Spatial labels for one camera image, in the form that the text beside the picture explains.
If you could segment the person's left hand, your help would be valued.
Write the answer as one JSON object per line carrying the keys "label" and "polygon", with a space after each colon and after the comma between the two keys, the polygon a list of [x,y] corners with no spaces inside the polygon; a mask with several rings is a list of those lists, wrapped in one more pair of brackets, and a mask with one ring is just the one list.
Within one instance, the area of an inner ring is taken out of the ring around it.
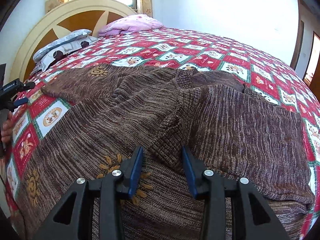
{"label": "person's left hand", "polygon": [[4,144],[10,142],[12,136],[12,113],[11,111],[8,112],[8,117],[5,122],[3,122],[3,127],[1,130],[1,141]]}

